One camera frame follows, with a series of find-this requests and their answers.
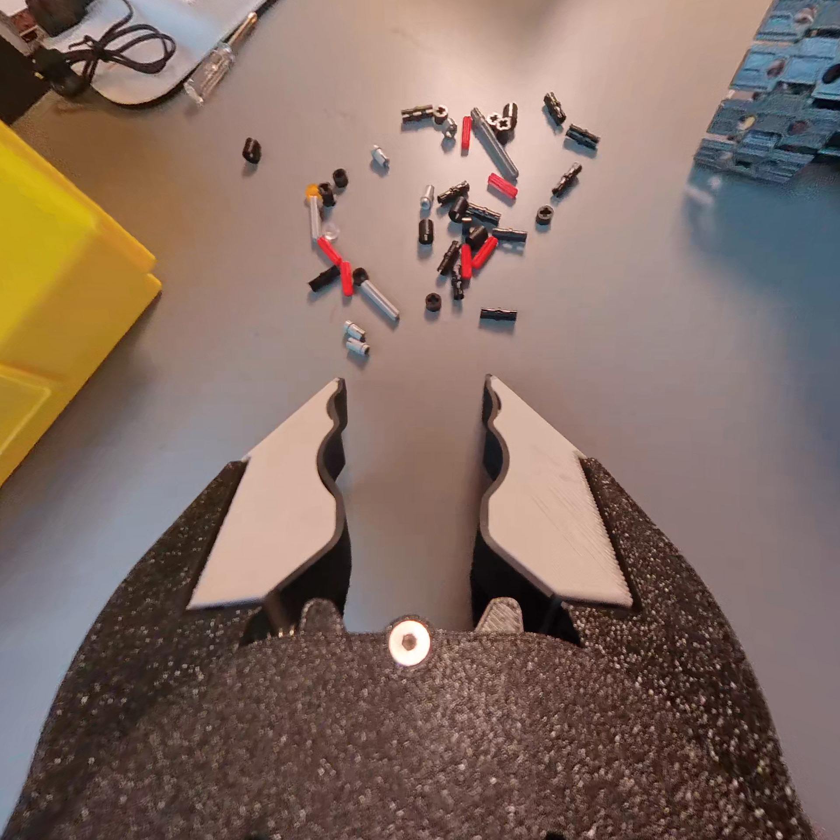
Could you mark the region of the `pile of small pins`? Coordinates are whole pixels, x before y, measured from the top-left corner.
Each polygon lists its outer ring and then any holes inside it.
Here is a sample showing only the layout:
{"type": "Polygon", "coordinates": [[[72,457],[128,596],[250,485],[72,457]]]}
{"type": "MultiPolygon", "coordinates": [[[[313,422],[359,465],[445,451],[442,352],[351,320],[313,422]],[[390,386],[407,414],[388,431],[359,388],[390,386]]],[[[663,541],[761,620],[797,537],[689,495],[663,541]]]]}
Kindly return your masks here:
{"type": "MultiPolygon", "coordinates": [[[[553,91],[544,94],[543,110],[556,129],[561,130],[564,127],[567,114],[553,91]]],[[[458,136],[458,125],[443,105],[435,107],[432,104],[424,104],[406,108],[401,111],[401,120],[403,127],[412,123],[433,120],[437,125],[444,126],[445,141],[454,141],[458,136]]],[[[460,128],[462,154],[469,152],[473,133],[491,151],[495,166],[502,174],[491,172],[487,178],[487,186],[493,193],[504,197],[509,203],[513,203],[518,196],[518,186],[515,181],[519,173],[506,147],[517,125],[518,105],[512,101],[503,107],[501,114],[494,112],[484,115],[478,108],[471,109],[470,114],[462,119],[460,128]]],[[[601,142],[600,136],[574,123],[565,126],[565,136],[571,143],[593,152],[598,150],[601,142]]],[[[259,142],[256,139],[247,138],[241,154],[247,165],[256,167],[261,160],[259,142]]],[[[390,159],[381,146],[375,145],[372,148],[371,158],[375,166],[384,172],[389,170],[390,159]]],[[[552,188],[552,197],[562,198],[578,182],[581,172],[582,164],[572,164],[552,188]]],[[[353,269],[350,262],[336,251],[331,244],[333,238],[328,235],[324,226],[322,211],[334,206],[336,191],[343,191],[348,184],[347,171],[339,168],[333,171],[331,182],[309,184],[306,188],[305,203],[309,210],[311,239],[329,262],[328,267],[309,282],[310,291],[318,293],[339,280],[345,298],[352,298],[354,293],[358,292],[389,322],[397,324],[401,318],[398,309],[375,286],[364,268],[358,266],[353,269]]],[[[448,278],[453,302],[464,300],[465,289],[471,282],[474,272],[484,268],[500,244],[525,245],[529,236],[526,230],[502,227],[501,215],[472,201],[469,198],[469,190],[470,184],[462,181],[437,194],[439,206],[448,208],[447,215],[450,223],[461,226],[459,238],[454,238],[449,243],[436,269],[441,280],[448,278]]],[[[432,219],[434,200],[434,186],[427,185],[421,196],[421,217],[418,221],[417,243],[421,249],[430,249],[434,243],[432,219]]],[[[541,205],[535,213],[535,224],[538,227],[549,226],[553,220],[553,213],[552,204],[541,205]]],[[[437,292],[426,295],[424,306],[427,313],[438,314],[442,305],[443,299],[437,292]]],[[[517,319],[518,311],[508,308],[482,308],[479,312],[479,322],[482,324],[485,322],[513,324],[517,319]]],[[[366,331],[355,322],[345,321],[343,344],[348,354],[364,359],[370,355],[371,347],[366,341],[366,331]]]]}

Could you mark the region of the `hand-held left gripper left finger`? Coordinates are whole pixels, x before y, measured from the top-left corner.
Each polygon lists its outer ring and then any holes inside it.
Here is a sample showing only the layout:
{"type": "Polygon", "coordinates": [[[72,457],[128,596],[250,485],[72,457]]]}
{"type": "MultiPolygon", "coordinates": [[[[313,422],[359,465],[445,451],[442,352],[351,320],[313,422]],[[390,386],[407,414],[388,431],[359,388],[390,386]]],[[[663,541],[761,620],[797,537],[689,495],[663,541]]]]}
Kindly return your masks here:
{"type": "Polygon", "coordinates": [[[338,477],[348,423],[344,379],[333,379],[253,447],[197,577],[187,610],[256,606],[274,634],[313,599],[344,613],[352,570],[338,477]]]}

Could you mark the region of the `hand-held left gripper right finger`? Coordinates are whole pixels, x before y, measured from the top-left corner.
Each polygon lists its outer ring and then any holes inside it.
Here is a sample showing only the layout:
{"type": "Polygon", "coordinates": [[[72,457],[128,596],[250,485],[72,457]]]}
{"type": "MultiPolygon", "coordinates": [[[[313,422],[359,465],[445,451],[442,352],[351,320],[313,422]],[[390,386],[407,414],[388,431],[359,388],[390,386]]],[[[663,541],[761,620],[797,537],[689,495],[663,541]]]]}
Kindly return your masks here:
{"type": "Polygon", "coordinates": [[[474,624],[505,597],[525,631],[553,637],[579,636],[571,606],[634,614],[634,584],[584,454],[495,375],[481,422],[490,484],[470,568],[474,624]]]}

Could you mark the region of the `yellow storage bin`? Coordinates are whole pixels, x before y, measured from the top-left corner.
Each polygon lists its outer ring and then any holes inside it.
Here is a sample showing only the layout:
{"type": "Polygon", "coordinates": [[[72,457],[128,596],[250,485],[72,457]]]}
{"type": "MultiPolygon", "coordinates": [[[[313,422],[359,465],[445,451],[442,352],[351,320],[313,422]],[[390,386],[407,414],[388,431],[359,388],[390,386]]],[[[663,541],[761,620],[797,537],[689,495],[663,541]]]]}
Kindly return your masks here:
{"type": "Polygon", "coordinates": [[[161,294],[155,262],[2,125],[2,482],[161,294]]]}

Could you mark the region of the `printed paper sheets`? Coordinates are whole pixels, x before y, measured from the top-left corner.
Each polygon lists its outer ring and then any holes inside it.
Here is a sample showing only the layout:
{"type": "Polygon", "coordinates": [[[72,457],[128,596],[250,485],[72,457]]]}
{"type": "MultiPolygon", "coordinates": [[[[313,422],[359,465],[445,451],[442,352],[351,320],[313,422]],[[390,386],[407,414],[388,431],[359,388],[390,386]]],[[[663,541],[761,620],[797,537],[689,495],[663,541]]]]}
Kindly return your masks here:
{"type": "Polygon", "coordinates": [[[62,97],[156,102],[269,1],[2,2],[2,38],[62,97]]]}

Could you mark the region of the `yellow tracked toy robot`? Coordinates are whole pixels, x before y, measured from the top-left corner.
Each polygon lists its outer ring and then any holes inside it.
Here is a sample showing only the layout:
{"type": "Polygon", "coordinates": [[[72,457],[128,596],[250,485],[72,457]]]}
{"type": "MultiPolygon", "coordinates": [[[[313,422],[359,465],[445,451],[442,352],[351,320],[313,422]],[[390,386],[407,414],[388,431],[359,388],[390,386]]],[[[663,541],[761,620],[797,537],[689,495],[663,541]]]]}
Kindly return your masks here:
{"type": "Polygon", "coordinates": [[[839,2],[774,1],[694,154],[694,164],[785,184],[839,155],[839,2]]]}

